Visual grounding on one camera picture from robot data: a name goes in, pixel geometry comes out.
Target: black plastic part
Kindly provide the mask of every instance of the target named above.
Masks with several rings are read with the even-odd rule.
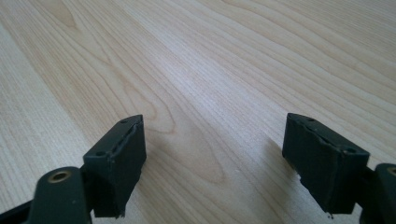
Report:
[[[288,114],[282,154],[323,211],[352,213],[367,151],[314,119]]]
[[[143,116],[114,125],[83,157],[81,170],[92,183],[89,202],[96,217],[119,217],[146,160]]]
[[[377,195],[375,194],[377,180],[376,173],[366,168],[366,171],[356,184],[356,202],[363,208],[360,224],[384,223],[379,211]]]
[[[78,168],[59,168],[38,180],[28,223],[91,223]]]
[[[375,203],[384,222],[394,224],[396,223],[396,165],[388,163],[377,165],[375,178]]]
[[[27,220],[32,201],[23,203],[0,215],[0,224],[22,223]]]

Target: light wood surface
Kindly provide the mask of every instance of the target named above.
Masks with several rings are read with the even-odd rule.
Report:
[[[357,223],[282,158],[288,112],[396,162],[393,0],[3,0],[0,22],[0,212],[135,114],[141,179],[94,223]]]

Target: wood grain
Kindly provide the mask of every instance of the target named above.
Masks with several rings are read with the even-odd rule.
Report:
[[[392,0],[0,1],[0,212],[143,114],[125,219],[357,223],[323,213],[281,156],[286,114],[396,162]]]

